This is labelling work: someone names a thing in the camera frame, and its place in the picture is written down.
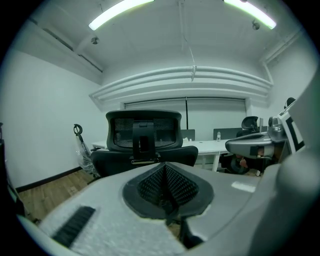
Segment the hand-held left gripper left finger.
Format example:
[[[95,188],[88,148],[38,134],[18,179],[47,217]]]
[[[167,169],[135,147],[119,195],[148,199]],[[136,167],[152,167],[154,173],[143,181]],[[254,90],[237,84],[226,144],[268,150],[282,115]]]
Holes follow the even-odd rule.
[[[81,206],[95,213],[71,246],[81,255],[180,255],[185,247],[167,228],[164,220],[141,218],[123,199],[125,184],[148,167],[139,167],[101,178],[60,204],[39,228],[54,233]]]

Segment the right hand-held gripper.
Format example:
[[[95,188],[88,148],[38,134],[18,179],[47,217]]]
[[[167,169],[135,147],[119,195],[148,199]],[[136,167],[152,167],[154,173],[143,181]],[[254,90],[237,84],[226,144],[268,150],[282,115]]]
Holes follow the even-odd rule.
[[[296,100],[287,99],[284,109],[268,120],[267,132],[257,132],[230,139],[225,143],[228,152],[250,159],[284,160],[306,147],[289,110]]]

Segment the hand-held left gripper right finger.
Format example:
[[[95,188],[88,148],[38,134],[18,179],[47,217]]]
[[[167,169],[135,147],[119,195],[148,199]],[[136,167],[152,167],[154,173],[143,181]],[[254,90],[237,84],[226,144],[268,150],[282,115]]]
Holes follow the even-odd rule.
[[[267,168],[261,177],[241,176],[173,166],[208,182],[213,190],[209,205],[185,220],[187,240],[194,248],[275,248],[278,225],[271,206],[275,202],[280,166]]]

